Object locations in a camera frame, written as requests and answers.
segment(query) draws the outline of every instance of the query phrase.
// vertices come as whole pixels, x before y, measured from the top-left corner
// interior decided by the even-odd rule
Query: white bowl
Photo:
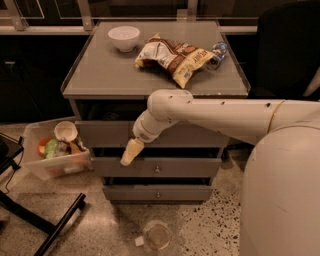
[[[71,142],[78,136],[78,131],[74,123],[62,121],[54,128],[54,134],[57,140]]]
[[[132,51],[139,41],[140,30],[135,27],[121,26],[111,29],[108,32],[114,47],[121,52]]]

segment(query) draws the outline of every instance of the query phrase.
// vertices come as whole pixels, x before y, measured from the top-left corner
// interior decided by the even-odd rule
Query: drawer
[[[86,147],[126,147],[131,122],[128,121],[77,121],[76,127]]]
[[[97,176],[102,177],[211,177],[220,165],[219,158],[136,158],[129,166],[119,157],[93,158]]]
[[[202,185],[113,185],[104,186],[103,192],[110,201],[206,201],[212,188]]]
[[[122,146],[133,138],[134,121],[77,121],[76,126],[88,147]],[[187,122],[164,130],[159,138],[146,147],[219,147],[224,148],[229,137]]]

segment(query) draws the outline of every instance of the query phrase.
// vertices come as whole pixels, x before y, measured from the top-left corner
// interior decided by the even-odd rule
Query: dark wall
[[[60,91],[87,36],[0,36],[0,122],[73,115]]]

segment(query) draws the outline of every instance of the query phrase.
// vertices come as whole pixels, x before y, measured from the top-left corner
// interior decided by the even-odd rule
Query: cabinet top
[[[108,37],[108,31],[117,26],[134,26],[141,32],[138,46],[131,52],[118,51]],[[145,43],[154,34],[161,38],[185,42],[211,50],[219,41],[225,41],[214,21],[145,21],[100,22],[74,72],[65,85],[66,98],[100,99],[108,97],[148,96],[158,89],[180,88],[162,69],[143,70],[135,67],[135,59]],[[193,95],[243,96],[247,95],[245,80],[238,72],[230,51],[217,70],[206,67],[196,71],[186,90]]]

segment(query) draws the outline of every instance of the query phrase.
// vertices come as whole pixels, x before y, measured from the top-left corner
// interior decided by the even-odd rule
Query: gray cabinet
[[[141,41],[133,52],[118,52],[106,36],[119,25],[141,30]],[[103,181],[108,200],[204,201],[211,195],[229,141],[226,136],[179,122],[146,144],[131,165],[120,164],[129,139],[134,137],[133,124],[146,109],[150,93],[178,89],[163,70],[152,74],[134,67],[135,57],[154,32],[206,49],[223,40],[214,22],[101,22],[65,80],[63,95],[71,103],[79,134],[90,149],[94,171]],[[246,97],[247,88],[231,55],[223,65],[217,71],[201,71],[186,89],[195,97]]]

